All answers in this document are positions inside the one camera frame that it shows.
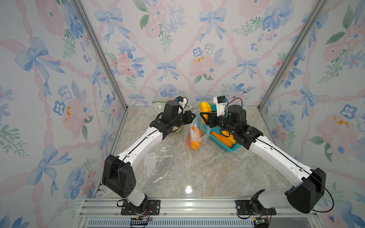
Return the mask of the small yellow mango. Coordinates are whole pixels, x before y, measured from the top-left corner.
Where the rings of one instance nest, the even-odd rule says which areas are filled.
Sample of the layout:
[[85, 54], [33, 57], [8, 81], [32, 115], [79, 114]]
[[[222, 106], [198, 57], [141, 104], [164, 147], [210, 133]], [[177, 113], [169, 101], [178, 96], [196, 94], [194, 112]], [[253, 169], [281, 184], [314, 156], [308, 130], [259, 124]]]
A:
[[200, 103], [201, 119], [206, 125], [208, 125], [209, 113], [212, 112], [211, 106], [207, 102]]

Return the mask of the clear zip-top bag green print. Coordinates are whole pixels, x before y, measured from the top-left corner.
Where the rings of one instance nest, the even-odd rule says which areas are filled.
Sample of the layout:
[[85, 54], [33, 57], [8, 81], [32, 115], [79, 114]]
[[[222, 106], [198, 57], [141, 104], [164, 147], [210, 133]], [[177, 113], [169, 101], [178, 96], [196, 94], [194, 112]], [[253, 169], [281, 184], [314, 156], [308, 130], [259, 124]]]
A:
[[164, 105], [163, 112], [159, 113], [155, 120], [150, 123], [150, 127], [156, 128], [166, 137], [174, 131], [174, 128], [179, 128], [183, 113], [178, 114], [179, 103], [175, 100], [170, 100]]

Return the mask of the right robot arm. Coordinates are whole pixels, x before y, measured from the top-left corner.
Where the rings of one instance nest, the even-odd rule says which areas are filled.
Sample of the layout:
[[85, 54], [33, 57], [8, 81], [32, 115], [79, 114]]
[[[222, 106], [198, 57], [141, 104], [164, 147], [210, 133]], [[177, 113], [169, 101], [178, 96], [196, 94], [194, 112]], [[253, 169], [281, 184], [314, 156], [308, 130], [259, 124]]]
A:
[[290, 182], [288, 189], [259, 190], [251, 197], [252, 212], [263, 214], [269, 208], [291, 206], [301, 213], [314, 211], [326, 189], [326, 173], [320, 168], [312, 169], [295, 160], [272, 143], [257, 128], [248, 125], [246, 111], [240, 105], [217, 104], [216, 111], [202, 102], [200, 104], [202, 122], [210, 128], [218, 127], [225, 134], [223, 139], [232, 136], [237, 144], [243, 146], [279, 171]]

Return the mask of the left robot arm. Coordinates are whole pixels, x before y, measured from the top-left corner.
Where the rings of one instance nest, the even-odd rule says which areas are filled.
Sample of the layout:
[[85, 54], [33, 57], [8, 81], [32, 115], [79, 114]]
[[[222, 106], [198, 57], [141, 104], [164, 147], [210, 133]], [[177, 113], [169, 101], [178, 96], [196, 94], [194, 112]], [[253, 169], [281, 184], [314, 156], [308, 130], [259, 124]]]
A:
[[187, 104], [186, 97], [169, 100], [163, 112], [156, 116], [135, 143], [117, 156], [109, 155], [105, 160], [102, 184], [126, 199], [140, 212], [146, 209], [148, 196], [136, 187], [134, 168], [175, 128], [193, 122], [196, 114], [185, 110]]

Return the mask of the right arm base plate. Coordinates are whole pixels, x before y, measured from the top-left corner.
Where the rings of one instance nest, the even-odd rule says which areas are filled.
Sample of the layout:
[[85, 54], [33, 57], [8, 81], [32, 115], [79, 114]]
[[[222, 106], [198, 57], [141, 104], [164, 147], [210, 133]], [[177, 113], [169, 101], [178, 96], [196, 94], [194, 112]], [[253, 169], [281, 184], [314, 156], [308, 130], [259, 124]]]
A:
[[275, 208], [268, 208], [265, 209], [263, 206], [259, 205], [258, 202], [252, 202], [249, 199], [241, 199], [235, 201], [235, 206], [237, 209], [237, 213], [239, 216], [261, 216], [264, 214], [266, 215], [276, 215], [276, 209]]

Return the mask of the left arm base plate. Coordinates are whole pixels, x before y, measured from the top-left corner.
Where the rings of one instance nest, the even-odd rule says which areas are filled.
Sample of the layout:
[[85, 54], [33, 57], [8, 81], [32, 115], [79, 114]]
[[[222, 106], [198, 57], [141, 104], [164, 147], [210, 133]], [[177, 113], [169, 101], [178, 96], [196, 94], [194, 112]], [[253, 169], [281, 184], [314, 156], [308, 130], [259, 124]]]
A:
[[121, 208], [121, 215], [125, 216], [159, 215], [161, 201], [148, 199], [143, 201], [140, 206], [136, 206], [127, 199], [121, 199], [117, 202], [117, 206]]

